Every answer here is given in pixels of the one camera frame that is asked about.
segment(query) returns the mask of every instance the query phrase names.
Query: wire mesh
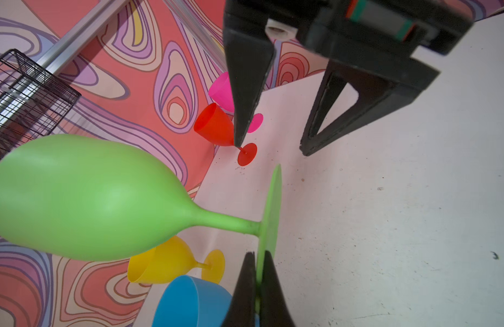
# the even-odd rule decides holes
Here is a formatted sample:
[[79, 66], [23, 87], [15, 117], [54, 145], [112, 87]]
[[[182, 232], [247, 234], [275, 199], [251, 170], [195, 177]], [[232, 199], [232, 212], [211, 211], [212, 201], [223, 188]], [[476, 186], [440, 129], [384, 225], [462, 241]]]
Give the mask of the wire mesh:
[[0, 160], [48, 135], [81, 94], [16, 49], [0, 56]]

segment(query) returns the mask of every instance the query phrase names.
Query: yellow goblet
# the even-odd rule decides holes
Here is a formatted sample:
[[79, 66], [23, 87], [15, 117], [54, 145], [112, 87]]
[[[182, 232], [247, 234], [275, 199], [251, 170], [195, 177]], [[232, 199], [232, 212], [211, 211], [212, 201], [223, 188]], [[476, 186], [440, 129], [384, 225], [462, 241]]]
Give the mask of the yellow goblet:
[[201, 268], [201, 278], [219, 284], [225, 272], [225, 257], [220, 250], [197, 262], [188, 244], [177, 236], [153, 249], [135, 255], [128, 263], [128, 280], [132, 283], [165, 284], [185, 275], [192, 268]]

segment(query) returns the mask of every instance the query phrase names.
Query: green goblet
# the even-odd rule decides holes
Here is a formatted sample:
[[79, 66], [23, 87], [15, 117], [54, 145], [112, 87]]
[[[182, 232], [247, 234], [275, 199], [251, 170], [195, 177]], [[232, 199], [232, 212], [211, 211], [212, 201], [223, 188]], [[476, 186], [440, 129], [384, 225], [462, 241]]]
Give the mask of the green goblet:
[[255, 222], [200, 208], [167, 166], [122, 143], [51, 135], [0, 161], [0, 236], [72, 259], [128, 258], [208, 226], [259, 237], [260, 281], [265, 250], [275, 253], [280, 206], [280, 165]]

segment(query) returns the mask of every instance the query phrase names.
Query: blue cup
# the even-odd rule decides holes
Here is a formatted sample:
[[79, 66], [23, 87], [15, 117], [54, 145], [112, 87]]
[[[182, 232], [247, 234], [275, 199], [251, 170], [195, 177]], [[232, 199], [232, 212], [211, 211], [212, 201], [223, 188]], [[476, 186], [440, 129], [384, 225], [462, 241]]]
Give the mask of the blue cup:
[[159, 300], [152, 327], [221, 327], [231, 300], [218, 284], [179, 276]]

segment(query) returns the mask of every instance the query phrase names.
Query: white tabletop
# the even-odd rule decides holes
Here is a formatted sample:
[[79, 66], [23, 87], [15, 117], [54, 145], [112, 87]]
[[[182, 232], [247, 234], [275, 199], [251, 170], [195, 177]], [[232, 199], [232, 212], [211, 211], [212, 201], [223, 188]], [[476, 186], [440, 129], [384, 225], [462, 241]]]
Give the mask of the white tabletop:
[[[446, 57], [415, 57], [441, 71], [430, 88], [310, 157], [299, 143], [322, 74], [264, 92], [264, 123], [244, 143], [257, 157], [240, 167], [237, 149], [220, 148], [197, 193], [206, 209], [260, 220], [281, 163], [274, 261], [297, 326], [504, 326], [504, 14]], [[223, 251], [231, 293], [257, 246], [202, 227], [180, 236], [199, 261]], [[151, 325], [165, 287], [134, 327]]]

